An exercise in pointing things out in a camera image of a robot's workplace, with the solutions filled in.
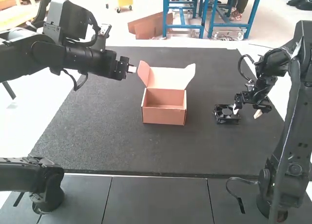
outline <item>blue metal frame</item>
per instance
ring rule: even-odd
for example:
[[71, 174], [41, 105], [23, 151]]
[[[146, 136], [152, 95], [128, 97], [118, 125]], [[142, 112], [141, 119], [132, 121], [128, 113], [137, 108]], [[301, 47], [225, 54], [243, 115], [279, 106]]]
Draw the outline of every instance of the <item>blue metal frame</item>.
[[[254, 0], [253, 8], [252, 8], [252, 11], [250, 13], [248, 23], [243, 24], [243, 23], [233, 23], [228, 18], [230, 16], [230, 13], [231, 13], [233, 0], [228, 0], [228, 4], [226, 7], [226, 8], [228, 8], [228, 12], [226, 12], [226, 13], [224, 13], [220, 9], [221, 7], [218, 5], [218, 0], [211, 1], [211, 3], [213, 4], [213, 8], [212, 8], [212, 15], [210, 18], [208, 38], [212, 37], [214, 27], [240, 27], [240, 28], [246, 28], [247, 29], [246, 32], [244, 33], [244, 39], [247, 39], [249, 34], [250, 34], [251, 27], [253, 25], [255, 13], [256, 13], [257, 8], [259, 6], [259, 2], [260, 2], [260, 0]], [[215, 13], [216, 12], [221, 16], [224, 23], [215, 23]]]
[[[204, 29], [205, 29], [205, 22], [206, 22], [206, 15], [208, 10], [208, 0], [205, 0], [205, 5], [203, 6], [203, 17], [201, 17], [201, 25], [186, 25], [185, 17], [184, 17], [184, 10], [192, 10], [193, 11], [193, 18], [196, 18], [197, 12], [197, 2], [198, 0], [178, 0], [178, 1], [170, 1], [170, 0], [163, 0], [163, 22], [162, 22], [162, 36], [167, 36], [167, 29], [168, 28], [186, 28], [186, 29], [199, 29], [199, 38], [202, 39], [204, 36]], [[189, 4], [190, 6], [177, 6], [177, 4]], [[169, 9], [179, 9], [180, 12], [180, 19], [181, 24], [179, 25], [167, 25], [167, 14]]]

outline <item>white floor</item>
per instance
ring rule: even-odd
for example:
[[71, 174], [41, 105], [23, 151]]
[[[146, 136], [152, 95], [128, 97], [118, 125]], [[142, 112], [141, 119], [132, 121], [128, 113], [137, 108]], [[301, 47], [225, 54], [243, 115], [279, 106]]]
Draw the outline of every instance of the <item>white floor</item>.
[[[288, 7], [286, 0], [261, 0], [250, 39], [241, 42], [210, 41], [192, 38], [171, 37], [163, 40], [137, 41], [127, 29], [127, 22], [162, 11], [162, 0], [153, 0], [153, 5], [147, 0], [134, 0], [133, 11], [124, 10], [117, 14], [114, 10], [105, 9], [107, 0], [71, 0], [93, 11], [101, 23], [111, 23], [113, 29], [107, 45], [116, 46], [166, 46], [166, 47], [224, 47], [239, 49], [242, 54], [248, 53], [255, 59], [258, 54], [264, 54], [269, 47], [283, 45], [293, 37], [294, 26], [298, 20], [312, 20], [311, 12], [298, 11]], [[246, 9], [250, 12], [252, 0]], [[64, 74], [60, 77], [42, 70], [32, 76], [10, 81], [17, 98], [11, 101], [0, 86], [0, 139], [5, 142], [0, 147], [0, 157], [20, 157], [27, 155], [40, 135], [44, 132], [69, 91], [72, 81]], [[279, 79], [270, 93], [270, 98], [279, 114], [284, 118], [288, 101], [290, 79]], [[307, 192], [312, 197], [312, 184]], [[0, 192], [0, 207], [5, 202], [9, 192]]]

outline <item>computer fan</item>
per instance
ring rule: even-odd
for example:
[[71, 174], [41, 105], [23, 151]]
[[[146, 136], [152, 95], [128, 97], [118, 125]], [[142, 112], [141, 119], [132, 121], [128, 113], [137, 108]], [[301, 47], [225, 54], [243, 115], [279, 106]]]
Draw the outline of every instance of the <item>computer fan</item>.
[[232, 104], [216, 104], [213, 111], [217, 124], [238, 124], [239, 114], [233, 114]]

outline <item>cardboard sheet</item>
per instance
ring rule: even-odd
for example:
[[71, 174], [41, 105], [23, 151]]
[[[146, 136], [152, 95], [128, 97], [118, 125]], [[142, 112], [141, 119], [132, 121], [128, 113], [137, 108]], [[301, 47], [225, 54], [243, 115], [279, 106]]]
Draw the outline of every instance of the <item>cardboard sheet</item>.
[[[148, 40], [162, 35], [163, 13], [156, 13], [128, 23], [128, 30], [137, 40]], [[173, 13], [167, 15], [167, 24], [173, 23]]]

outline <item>black robotic arm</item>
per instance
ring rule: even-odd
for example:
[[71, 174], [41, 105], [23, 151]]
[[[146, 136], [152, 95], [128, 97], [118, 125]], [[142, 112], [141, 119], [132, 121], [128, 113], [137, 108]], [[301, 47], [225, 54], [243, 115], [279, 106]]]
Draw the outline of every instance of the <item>black robotic arm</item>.
[[[47, 20], [46, 6], [50, 4]], [[95, 34], [91, 41], [83, 42], [88, 26]], [[39, 11], [26, 28], [13, 28], [0, 32], [0, 83], [34, 74], [49, 67], [60, 75], [68, 74], [78, 90], [95, 74], [115, 80], [126, 78], [129, 58], [106, 50], [111, 25], [98, 26], [93, 14], [68, 0], [42, 0]], [[74, 69], [86, 76], [79, 85], [66, 69]], [[0, 191], [21, 192], [17, 205], [25, 192], [29, 192], [33, 210], [45, 214], [55, 210], [63, 201], [60, 183], [64, 170], [47, 158], [0, 158]]]
[[267, 95], [277, 77], [288, 72], [292, 81], [281, 138], [258, 179], [260, 193], [256, 198], [257, 206], [271, 224], [286, 220], [289, 208], [301, 206], [309, 183], [312, 151], [311, 31], [312, 21], [298, 22], [294, 38], [255, 62], [257, 80], [249, 80], [247, 91], [235, 95], [233, 111], [241, 109], [243, 104], [252, 104], [257, 109], [256, 118], [272, 109]]

